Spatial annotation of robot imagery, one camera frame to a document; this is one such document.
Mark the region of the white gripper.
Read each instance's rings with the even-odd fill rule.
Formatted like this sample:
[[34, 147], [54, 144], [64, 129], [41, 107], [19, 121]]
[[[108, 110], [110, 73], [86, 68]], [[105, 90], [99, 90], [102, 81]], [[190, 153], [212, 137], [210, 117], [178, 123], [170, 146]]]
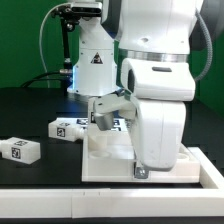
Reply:
[[186, 107], [183, 102], [131, 99], [136, 114], [129, 130], [137, 160], [134, 177], [147, 179], [149, 169], [169, 171], [177, 161]]

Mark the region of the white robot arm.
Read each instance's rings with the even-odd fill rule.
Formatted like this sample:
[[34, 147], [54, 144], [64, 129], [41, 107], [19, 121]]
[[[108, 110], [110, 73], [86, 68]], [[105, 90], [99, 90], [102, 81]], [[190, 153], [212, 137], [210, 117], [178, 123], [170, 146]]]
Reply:
[[186, 108], [195, 95], [189, 71], [189, 37], [203, 23], [204, 0], [121, 0], [103, 4], [109, 23], [118, 23], [121, 56], [117, 85], [122, 95], [89, 102], [95, 122], [84, 138], [85, 181], [194, 181], [197, 173], [179, 161]]

